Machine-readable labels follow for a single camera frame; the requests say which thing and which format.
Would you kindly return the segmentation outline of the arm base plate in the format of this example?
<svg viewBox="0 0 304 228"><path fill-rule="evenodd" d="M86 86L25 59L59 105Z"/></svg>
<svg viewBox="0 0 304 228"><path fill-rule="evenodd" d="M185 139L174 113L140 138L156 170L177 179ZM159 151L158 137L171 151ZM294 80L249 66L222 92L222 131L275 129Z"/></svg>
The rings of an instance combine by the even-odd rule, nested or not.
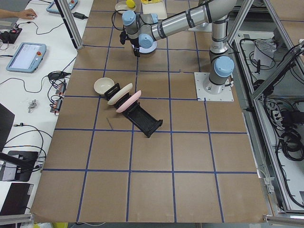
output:
<svg viewBox="0 0 304 228"><path fill-rule="evenodd" d="M198 101L234 102L228 79L223 85L214 85L209 80L209 72L195 72L194 81Z"/></svg>

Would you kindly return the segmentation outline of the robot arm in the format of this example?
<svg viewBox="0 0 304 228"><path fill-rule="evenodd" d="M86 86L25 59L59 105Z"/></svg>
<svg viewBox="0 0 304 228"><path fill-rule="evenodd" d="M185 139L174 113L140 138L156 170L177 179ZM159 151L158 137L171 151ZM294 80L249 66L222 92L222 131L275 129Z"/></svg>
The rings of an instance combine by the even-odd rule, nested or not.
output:
<svg viewBox="0 0 304 228"><path fill-rule="evenodd" d="M133 45L133 53L139 57L140 48L151 48L160 39L208 23L212 25L212 43L209 48L211 71L204 80L204 90L213 95L220 94L226 80L232 75L235 64L226 55L228 44L229 13L235 0L201 0L197 7L180 12L164 20L156 14L138 14L127 10L122 14L123 30L120 42L127 40Z"/></svg>

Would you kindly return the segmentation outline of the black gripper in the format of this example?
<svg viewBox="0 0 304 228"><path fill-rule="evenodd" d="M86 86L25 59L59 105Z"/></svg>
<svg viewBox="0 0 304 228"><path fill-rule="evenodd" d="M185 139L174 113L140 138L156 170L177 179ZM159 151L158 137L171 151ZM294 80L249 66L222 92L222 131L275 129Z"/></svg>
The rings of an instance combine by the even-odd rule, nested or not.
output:
<svg viewBox="0 0 304 228"><path fill-rule="evenodd" d="M135 39L130 39L130 42L133 46L133 53L136 57L140 56L140 45L139 45L139 39L135 38Z"/></svg>

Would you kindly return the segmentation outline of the person's hand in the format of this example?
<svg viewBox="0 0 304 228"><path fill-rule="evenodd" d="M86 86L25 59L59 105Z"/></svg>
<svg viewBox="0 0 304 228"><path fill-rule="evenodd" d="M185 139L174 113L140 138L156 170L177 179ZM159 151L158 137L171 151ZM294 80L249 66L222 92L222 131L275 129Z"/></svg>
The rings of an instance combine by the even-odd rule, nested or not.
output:
<svg viewBox="0 0 304 228"><path fill-rule="evenodd" d="M21 19L31 20L31 19L35 19L37 17L37 14L33 9L25 9L19 12L18 17Z"/></svg>

